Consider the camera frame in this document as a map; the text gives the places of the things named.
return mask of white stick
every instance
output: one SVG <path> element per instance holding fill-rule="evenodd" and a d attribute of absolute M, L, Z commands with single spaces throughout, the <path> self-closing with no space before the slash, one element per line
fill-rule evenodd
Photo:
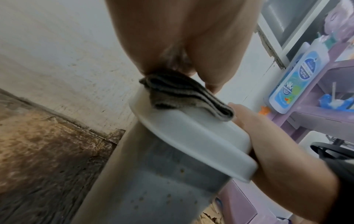
<path fill-rule="evenodd" d="M 332 102 L 334 102 L 334 100 L 336 99 L 336 85 L 337 85 L 337 82 L 333 82 L 333 86 L 332 86 Z"/>

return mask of towel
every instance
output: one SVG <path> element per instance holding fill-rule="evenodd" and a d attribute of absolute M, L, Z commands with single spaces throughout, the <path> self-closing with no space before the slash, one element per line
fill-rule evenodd
<path fill-rule="evenodd" d="M 209 90 L 186 75 L 163 70 L 147 75 L 139 81 L 150 92 L 150 103 L 156 109 L 199 107 L 208 110 L 221 121 L 234 117 L 231 107 L 221 102 Z"/>

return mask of brown stained floor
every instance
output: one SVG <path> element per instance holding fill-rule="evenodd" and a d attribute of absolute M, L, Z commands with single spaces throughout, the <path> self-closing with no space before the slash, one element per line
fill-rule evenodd
<path fill-rule="evenodd" d="M 0 93 L 0 223 L 70 223 L 123 133 L 106 140 Z"/>

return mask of container lid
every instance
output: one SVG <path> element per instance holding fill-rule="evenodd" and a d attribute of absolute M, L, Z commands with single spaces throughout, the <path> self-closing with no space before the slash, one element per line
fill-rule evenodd
<path fill-rule="evenodd" d="M 257 163 L 248 155 L 250 137 L 233 122 L 222 122 L 202 108 L 154 109 L 143 86 L 129 105 L 156 136 L 210 167 L 244 182 L 257 170 Z"/>

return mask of gray cloth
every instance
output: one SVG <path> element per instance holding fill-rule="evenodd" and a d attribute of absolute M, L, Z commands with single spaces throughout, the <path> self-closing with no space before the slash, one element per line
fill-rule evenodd
<path fill-rule="evenodd" d="M 221 121 L 230 121 L 234 111 L 197 81 L 179 72 L 166 70 L 147 75 L 140 83 L 150 92 L 156 109 L 199 107 L 207 109 Z"/>

